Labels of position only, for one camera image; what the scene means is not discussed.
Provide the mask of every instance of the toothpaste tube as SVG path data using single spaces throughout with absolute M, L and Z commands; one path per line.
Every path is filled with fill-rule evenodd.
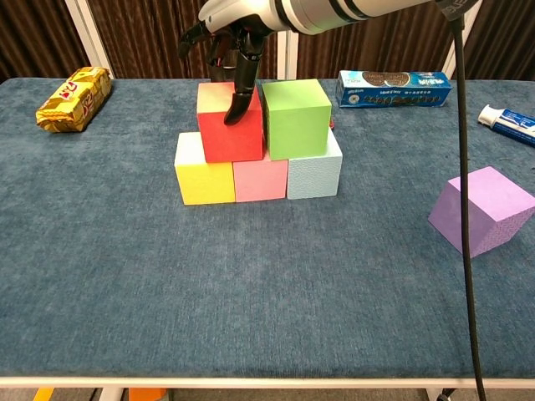
M 493 109 L 489 105 L 479 114 L 478 121 L 502 135 L 535 146 L 535 118 L 509 109 Z

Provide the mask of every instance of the foam block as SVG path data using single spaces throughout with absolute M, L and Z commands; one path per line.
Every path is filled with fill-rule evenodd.
M 429 222 L 462 252 L 460 192 L 461 179 L 449 180 Z M 511 240 L 535 213 L 535 198 L 492 167 L 468 175 L 468 197 L 471 257 Z
M 262 86 L 272 160 L 324 155 L 332 104 L 317 79 Z
M 259 161 L 234 163 L 236 202 L 268 201 L 286 196 L 288 161 L 272 161 L 269 152 Z
M 202 83 L 197 94 L 197 121 L 206 162 L 261 160 L 263 158 L 262 106 L 255 89 L 251 104 L 235 125 L 225 125 L 234 84 Z
M 338 193 L 342 151 L 328 130 L 327 149 L 321 156 L 290 159 L 288 162 L 288 199 L 335 196 Z
M 184 205 L 230 203 L 236 200 L 232 163 L 206 163 L 199 132 L 179 135 L 175 170 Z

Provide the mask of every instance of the purple cube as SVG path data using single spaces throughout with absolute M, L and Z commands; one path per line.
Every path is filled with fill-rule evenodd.
M 535 213 L 535 197 L 492 167 L 468 175 L 468 196 L 471 257 L 509 241 Z M 462 252 L 460 177 L 448 181 L 429 222 Z

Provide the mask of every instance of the red cube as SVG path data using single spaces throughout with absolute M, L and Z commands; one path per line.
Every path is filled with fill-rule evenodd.
M 234 83 L 202 83 L 197 95 L 197 120 L 207 163 L 261 160 L 263 158 L 262 106 L 258 91 L 235 125 L 225 125 Z

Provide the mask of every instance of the green cube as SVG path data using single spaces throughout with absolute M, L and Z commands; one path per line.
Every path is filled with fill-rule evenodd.
M 332 104 L 317 79 L 262 85 L 272 160 L 324 155 Z

